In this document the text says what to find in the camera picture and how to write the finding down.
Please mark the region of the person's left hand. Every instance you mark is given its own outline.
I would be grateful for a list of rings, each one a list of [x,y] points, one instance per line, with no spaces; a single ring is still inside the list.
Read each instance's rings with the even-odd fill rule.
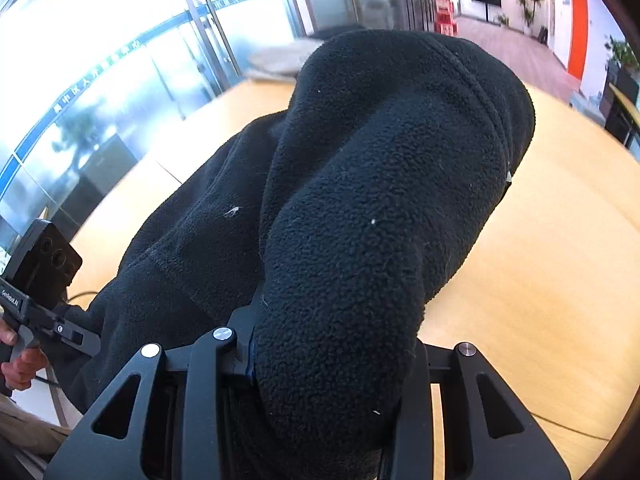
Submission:
[[[24,391],[48,365],[49,361],[40,348],[27,348],[13,361],[2,363],[1,371],[10,389]]]

